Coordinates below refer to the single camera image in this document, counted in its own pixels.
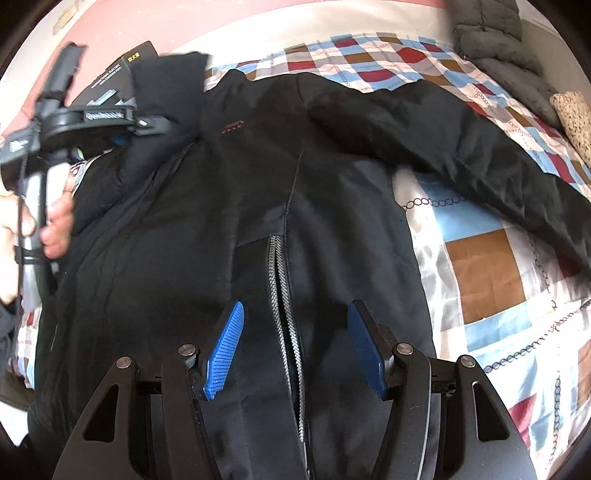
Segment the black padded jacket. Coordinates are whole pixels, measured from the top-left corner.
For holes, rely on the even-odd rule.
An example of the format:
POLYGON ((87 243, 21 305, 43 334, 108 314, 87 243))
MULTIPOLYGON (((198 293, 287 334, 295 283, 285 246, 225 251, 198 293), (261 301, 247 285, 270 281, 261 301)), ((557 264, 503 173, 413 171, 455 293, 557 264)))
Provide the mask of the black padded jacket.
POLYGON ((388 406, 348 330, 353 300, 426 355, 433 330, 403 166, 433 173, 590 266, 590 204, 493 122, 425 80, 363 93, 311 73, 204 89, 201 54, 134 71, 138 110, 169 134, 97 159, 76 195, 43 308, 28 414, 33 475, 50 478, 122 356, 160 363, 201 342, 226 303, 245 330, 204 408, 226 479, 366 479, 388 406))

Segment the black yellow product box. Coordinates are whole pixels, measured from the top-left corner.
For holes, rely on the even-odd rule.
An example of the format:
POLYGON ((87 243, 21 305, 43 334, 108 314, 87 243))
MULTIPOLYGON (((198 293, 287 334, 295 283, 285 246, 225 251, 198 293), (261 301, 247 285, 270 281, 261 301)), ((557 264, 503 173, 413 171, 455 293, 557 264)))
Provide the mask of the black yellow product box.
POLYGON ((97 76, 72 102, 71 106, 135 106, 131 67, 157 57, 151 41, 125 52, 97 76))

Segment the colourful checkered bed sheet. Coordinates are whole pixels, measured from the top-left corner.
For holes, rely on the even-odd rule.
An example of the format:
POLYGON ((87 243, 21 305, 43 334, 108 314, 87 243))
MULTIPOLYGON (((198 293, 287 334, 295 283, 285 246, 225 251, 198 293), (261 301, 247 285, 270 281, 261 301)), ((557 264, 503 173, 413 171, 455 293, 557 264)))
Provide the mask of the colourful checkered bed sheet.
MULTIPOLYGON (((547 173, 590 204, 590 176, 560 136, 536 125, 492 80, 451 49, 391 34, 345 36, 209 73, 250 81, 311 73, 363 93, 425 80, 498 126, 547 173)), ((403 166, 394 200, 411 231, 436 356, 473 355, 515 423, 539 477, 590 421, 590 266, 433 173, 403 166)))

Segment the beige speckled cushion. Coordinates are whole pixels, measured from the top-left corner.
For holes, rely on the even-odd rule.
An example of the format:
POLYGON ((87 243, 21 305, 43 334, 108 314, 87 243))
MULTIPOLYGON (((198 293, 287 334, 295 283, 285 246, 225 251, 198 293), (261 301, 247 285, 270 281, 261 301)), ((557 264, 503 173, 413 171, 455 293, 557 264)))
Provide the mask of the beige speckled cushion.
POLYGON ((561 125, 579 156, 587 166, 591 163, 591 111, 579 91, 556 93, 550 97, 561 125))

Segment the grey quilted jacket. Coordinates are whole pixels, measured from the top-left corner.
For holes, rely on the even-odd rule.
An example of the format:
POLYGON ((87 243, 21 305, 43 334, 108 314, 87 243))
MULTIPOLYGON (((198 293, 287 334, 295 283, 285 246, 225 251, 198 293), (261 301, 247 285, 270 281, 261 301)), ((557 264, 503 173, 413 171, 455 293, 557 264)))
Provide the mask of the grey quilted jacket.
POLYGON ((547 125, 559 129, 550 103, 556 93, 544 78, 538 57, 522 41, 522 22, 515 1, 457 0, 446 3, 454 48, 485 72, 547 125))

